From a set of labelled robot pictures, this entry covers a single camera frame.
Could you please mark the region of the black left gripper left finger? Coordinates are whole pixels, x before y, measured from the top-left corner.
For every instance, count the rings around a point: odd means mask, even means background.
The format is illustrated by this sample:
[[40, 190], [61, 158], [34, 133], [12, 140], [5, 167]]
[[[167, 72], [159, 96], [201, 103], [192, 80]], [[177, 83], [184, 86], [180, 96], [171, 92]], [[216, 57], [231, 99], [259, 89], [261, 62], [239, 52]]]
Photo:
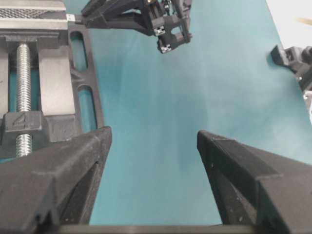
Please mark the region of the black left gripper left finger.
[[0, 231], [88, 224], [112, 144], [105, 126], [0, 166]]

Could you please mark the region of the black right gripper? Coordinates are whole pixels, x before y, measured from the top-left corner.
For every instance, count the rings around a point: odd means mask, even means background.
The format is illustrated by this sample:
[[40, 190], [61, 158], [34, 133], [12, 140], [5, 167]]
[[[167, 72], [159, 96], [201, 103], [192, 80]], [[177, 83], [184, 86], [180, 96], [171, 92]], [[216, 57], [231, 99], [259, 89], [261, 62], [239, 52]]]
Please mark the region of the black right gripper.
[[81, 11], [90, 29], [127, 29], [158, 38], [160, 53], [191, 41], [191, 0], [90, 0]]

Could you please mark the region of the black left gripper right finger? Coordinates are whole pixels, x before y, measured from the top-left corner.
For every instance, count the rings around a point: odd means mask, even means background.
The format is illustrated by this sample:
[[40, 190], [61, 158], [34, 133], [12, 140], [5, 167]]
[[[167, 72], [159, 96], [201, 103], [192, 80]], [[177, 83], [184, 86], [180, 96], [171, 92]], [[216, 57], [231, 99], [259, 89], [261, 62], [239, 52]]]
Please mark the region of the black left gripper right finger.
[[197, 149], [223, 224], [311, 233], [310, 164], [205, 130], [197, 133]]

